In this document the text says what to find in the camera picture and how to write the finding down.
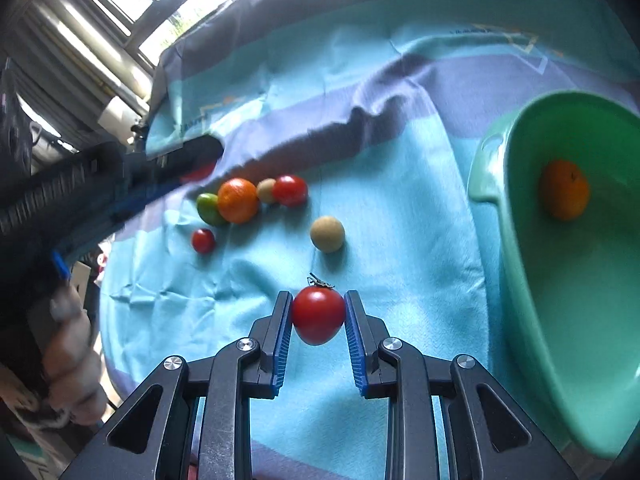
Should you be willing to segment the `left hand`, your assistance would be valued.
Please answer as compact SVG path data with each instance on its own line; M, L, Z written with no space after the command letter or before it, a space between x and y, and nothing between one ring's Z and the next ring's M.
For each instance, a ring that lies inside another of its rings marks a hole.
M91 325L80 296L64 285L52 296L50 313L58 329L42 356L51 408L64 410L80 426L103 416L107 397L100 384L102 364L90 344Z

